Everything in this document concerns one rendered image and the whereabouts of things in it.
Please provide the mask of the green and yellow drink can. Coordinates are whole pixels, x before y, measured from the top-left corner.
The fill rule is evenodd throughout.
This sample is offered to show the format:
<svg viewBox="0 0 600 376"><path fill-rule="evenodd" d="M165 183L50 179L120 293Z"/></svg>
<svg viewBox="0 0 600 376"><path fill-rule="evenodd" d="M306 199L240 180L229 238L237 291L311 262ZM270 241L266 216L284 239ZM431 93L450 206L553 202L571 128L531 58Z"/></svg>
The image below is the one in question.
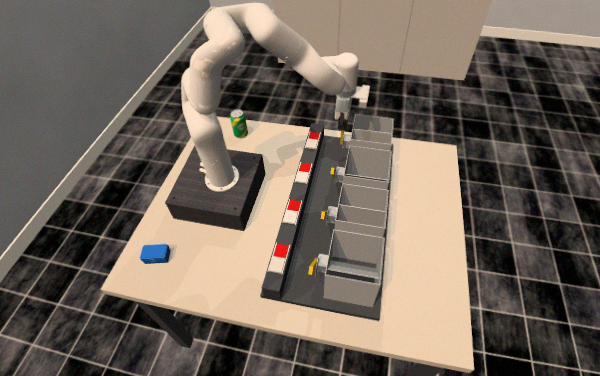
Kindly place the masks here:
<svg viewBox="0 0 600 376"><path fill-rule="evenodd" d="M244 138L248 134L245 114L242 110L234 110L230 115L234 136Z"/></svg>

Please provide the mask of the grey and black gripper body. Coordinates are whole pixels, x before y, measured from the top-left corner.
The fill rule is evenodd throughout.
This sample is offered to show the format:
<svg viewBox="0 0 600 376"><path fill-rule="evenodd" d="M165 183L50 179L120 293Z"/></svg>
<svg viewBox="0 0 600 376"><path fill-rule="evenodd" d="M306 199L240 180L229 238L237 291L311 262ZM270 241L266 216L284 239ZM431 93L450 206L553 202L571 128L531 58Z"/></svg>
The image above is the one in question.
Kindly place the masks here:
<svg viewBox="0 0 600 376"><path fill-rule="evenodd" d="M350 112L352 96L347 98L340 97L338 95L336 96L335 120L338 120L341 113L344 113L344 118L347 121Z"/></svg>

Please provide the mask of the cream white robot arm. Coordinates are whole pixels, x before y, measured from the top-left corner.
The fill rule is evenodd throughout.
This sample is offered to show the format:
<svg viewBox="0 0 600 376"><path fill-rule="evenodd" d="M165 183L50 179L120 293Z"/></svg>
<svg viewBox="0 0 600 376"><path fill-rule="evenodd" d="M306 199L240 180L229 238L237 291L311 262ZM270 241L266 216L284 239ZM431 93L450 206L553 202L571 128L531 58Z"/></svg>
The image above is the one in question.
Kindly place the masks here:
<svg viewBox="0 0 600 376"><path fill-rule="evenodd" d="M205 16L203 25L209 41L192 55L190 75L188 68L182 76L182 109L202 161L200 166L205 168L200 168L200 172L205 173L206 185L212 191L228 191L239 181L239 172L231 163L215 111L220 103L222 70L242 54L245 47L243 34L250 32L260 46L290 65L325 94L358 98L359 107L366 108L370 86L357 86L356 90L357 56L343 53L322 59L266 4L247 3L216 8Z"/></svg>

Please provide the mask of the small blue box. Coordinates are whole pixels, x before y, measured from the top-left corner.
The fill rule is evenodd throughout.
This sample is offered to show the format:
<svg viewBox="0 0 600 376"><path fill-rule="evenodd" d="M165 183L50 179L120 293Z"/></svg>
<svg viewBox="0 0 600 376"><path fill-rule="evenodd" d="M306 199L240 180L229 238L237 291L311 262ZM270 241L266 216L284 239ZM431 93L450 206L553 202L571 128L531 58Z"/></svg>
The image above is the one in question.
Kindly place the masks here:
<svg viewBox="0 0 600 376"><path fill-rule="evenodd" d="M168 263L170 252L168 244L144 245L140 259L144 264Z"/></svg>

